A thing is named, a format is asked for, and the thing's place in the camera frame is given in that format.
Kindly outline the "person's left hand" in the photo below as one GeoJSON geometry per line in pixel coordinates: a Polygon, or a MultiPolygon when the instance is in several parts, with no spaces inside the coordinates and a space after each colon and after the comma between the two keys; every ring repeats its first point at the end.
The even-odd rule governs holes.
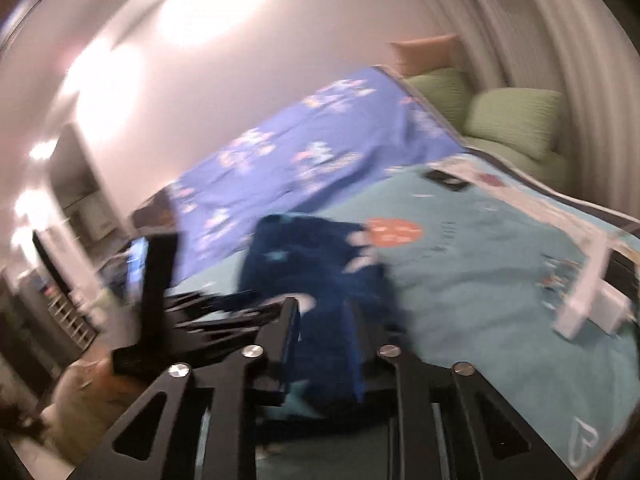
{"type": "Polygon", "coordinates": [[[137,379],[117,375],[110,358],[77,361],[72,369],[75,374],[74,397],[92,405],[113,404],[129,408],[146,389],[146,385],[137,379]]]}

